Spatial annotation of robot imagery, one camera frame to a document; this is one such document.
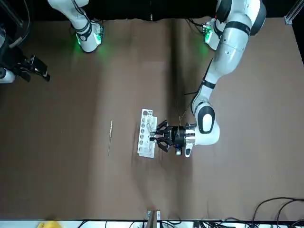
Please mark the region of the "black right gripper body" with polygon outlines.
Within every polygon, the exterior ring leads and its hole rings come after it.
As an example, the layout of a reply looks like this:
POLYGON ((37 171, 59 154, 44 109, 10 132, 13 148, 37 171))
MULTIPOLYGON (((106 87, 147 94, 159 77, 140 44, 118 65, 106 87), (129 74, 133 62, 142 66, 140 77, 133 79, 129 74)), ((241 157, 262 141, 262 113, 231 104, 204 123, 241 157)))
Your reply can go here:
POLYGON ((10 71, 12 71, 18 77, 30 77, 28 73, 29 61, 24 60, 10 66, 10 71))

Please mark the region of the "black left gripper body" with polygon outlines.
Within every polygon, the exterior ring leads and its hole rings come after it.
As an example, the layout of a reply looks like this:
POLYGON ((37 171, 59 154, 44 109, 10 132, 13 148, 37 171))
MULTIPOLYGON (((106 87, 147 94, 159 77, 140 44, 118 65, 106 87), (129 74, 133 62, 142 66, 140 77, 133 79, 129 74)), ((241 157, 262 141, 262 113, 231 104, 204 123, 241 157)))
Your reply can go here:
POLYGON ((185 145, 185 127, 184 126, 173 126, 171 130, 171 141, 174 146, 185 145))

